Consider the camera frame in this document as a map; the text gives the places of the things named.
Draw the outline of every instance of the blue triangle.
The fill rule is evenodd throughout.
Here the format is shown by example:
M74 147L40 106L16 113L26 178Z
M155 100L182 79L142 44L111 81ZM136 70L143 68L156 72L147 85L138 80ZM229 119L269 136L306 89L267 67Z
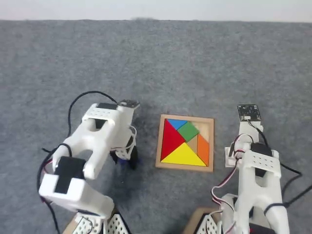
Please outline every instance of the blue triangle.
M178 130L180 127L182 127L184 124L187 123L186 120L179 120L179 119L167 119L169 123Z

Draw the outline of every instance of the tangram puzzle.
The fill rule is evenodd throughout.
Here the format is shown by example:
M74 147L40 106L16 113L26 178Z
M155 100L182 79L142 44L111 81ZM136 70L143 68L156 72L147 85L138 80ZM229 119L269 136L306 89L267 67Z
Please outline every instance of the tangram puzzle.
M161 115L156 167L212 172L214 120Z

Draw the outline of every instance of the yellow triangle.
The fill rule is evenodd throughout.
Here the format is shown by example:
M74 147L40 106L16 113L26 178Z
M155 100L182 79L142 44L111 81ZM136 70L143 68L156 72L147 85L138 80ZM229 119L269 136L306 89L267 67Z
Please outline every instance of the yellow triangle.
M194 151L186 143L183 143L182 145L177 147L161 162L206 167L205 163L194 153Z

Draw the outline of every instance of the wire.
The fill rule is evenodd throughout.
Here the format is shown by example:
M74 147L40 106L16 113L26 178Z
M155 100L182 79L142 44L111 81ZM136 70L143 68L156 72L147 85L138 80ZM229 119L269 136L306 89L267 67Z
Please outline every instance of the wire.
M216 214L216 213L222 213L222 212L223 212L223 210L213 211L213 212L209 213L209 215L210 215L211 218L213 219L213 218L214 218L214 217L213 217L214 214ZM207 227L207 223L208 223L208 220L206 220L206 231L205 231L205 233L206 233L206 234L209 234L208 227Z
M234 155L235 155L236 152L238 152L238 151L235 150L235 144L236 144L236 142L239 141L239 139L240 139L242 136L248 136L248 137L250 137L251 140L252 140L252 142L254 143L254 139L253 139L253 137L252 137L251 135L245 134L245 133L239 134L239 135L235 138L235 140L232 142L232 144L231 144L230 151L229 151L229 157L232 156L232 153L233 153L233 152L234 152Z
M133 138L132 143L131 143L129 146L127 146L127 147L115 147L115 148L111 148L110 151L119 150L119 149L125 149L125 150L126 150L126 149L130 149L130 148L135 144L135 138L136 138L136 136L137 136L137 129L136 129L134 126L132 126L132 125L130 125L129 128L132 128L133 131L134 131L134 133L132 133L132 138Z
M218 204L219 206L221 206L221 202L223 202L223 203L227 204L227 205L232 209L232 211L234 211L234 207L233 207L230 203L228 203L226 200L223 200L223 199L217 197L217 196L215 195L215 193L214 193L214 190L215 190L215 189L222 188L222 187L231 179L231 177L234 175L234 172L235 172L236 169L237 169L237 163L238 163L238 161L241 159L241 157L237 157L237 154L238 154L238 153L239 153L239 152L237 152L237 153L235 154L236 162L235 162L235 166L234 166L234 168L232 169L232 171L228 174L228 176L225 177L225 179L224 179L221 183L219 183L217 186L213 186L213 188L211 189L211 195L212 195L212 197L213 197L213 202L215 202L215 203Z
M87 233L87 234L90 234L90 233L92 232L92 229L93 229L93 223L92 223L92 221L90 221L90 220L88 220L88 219L86 219L86 220L89 221L90 224L91 224L91 229L90 229L89 232Z
M267 141L265 135L263 134L263 132L262 132L260 129L258 129L256 126L254 126L254 125L250 122L250 120L247 120L247 121L248 121L248 124L249 124L250 126L252 126L253 128L255 128L255 129L259 132L259 134L262 136L262 139L263 139L263 141L264 141L264 144L269 148L268 141Z
M82 96L85 96L87 94L101 94L101 95L106 96L107 98L109 98L114 103L118 104L115 99L113 99L111 96L109 96L108 94L103 93L101 91L88 91L88 92L84 92L84 93L80 94L78 97L76 97L74 99L74 101L70 104L69 109L68 109L68 116L67 116L68 133L67 133L67 137L69 137L71 135L71 133L72 133L72 124L71 124L71 119L70 119L72 108L73 108L74 104L78 101L79 98L81 98Z
M108 94L106 93L103 93L103 92L100 92L100 91L88 91L88 92L85 92L85 93L82 93L80 94L78 97L76 97L74 99L74 101L70 104L69 106L69 109L68 109L68 117L67 117L67 122L68 122L68 134L67 134L67 137L69 137L71 135L71 130L72 130L72 126L71 126L71 111L72 111L72 108L74 106L74 104L78 101L79 98L81 98L82 96L86 95L86 94L101 94L103 96L106 96L108 97L111 101L113 101L114 103L117 104L117 101L115 99L113 99L111 96L109 96ZM73 152L70 148L69 145L67 145L66 143L61 143L59 144L56 148L54 148L53 150L49 151L45 148L42 148L43 151L45 151L46 153L48 153L48 155L44 158L44 160L42 161L42 163L40 164L39 166L39 169L38 169L38 173L37 173L37 192L39 194L39 188L40 188L40 178L41 178L41 174L42 174L42 171L45 170L45 166L47 164L49 164L50 162L52 162L52 160L50 159L51 156L54 154L54 152L60 147L60 146L65 146L67 149L68 149L68 153L69 153L69 157L72 157L73 156ZM52 218L53 218L53 222L54 222L54 225L55 225L55 229L57 231L58 234L60 234L60 231L59 231L59 225L58 225L58 221L56 219L56 215L55 215L55 212L51 206L51 204L42 196L39 195L39 197L41 198L41 201L44 202L47 207L49 208L50 212L51 212L51 215L52 215Z
M258 129L257 127L255 127L251 122L250 120L248 120L248 123L250 126L254 127L257 129L257 131L259 132L259 134L262 136L263 138L263 141L265 143L265 145L269 148L269 145L268 145L268 141L266 139L266 137L264 136L263 132ZM290 186L290 184L292 182L294 182L296 179L300 178L302 176L302 173L298 170L295 170L289 166L286 166L285 164L283 163L280 163L280 165L282 167L284 167L285 169L291 171L291 172L294 172L297 174L297 176L293 177L292 179L290 179L284 186L284 188L282 189L282 197L284 196L285 192L286 192L286 189ZM288 208L290 207L290 205L292 205L294 202L296 202L297 200L299 200L301 197L303 197L306 193L308 193L310 190L312 190L312 185L310 185L309 187L307 187L304 191L302 191L301 193L299 193L297 196L295 196L293 199L291 199L290 201L288 202L284 202L284 203L272 203L270 204L269 206L267 206L267 208L264 210L264 215L269 211L270 208L274 207L274 206L284 206L285 208Z
M234 221L233 224L224 232L224 234L229 233L235 226L236 222Z

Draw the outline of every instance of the red triangle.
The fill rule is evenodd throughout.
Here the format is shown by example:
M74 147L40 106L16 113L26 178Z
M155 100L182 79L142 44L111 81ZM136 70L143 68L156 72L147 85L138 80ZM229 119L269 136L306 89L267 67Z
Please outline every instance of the red triangle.
M185 140L180 133L165 119L160 161L184 142Z

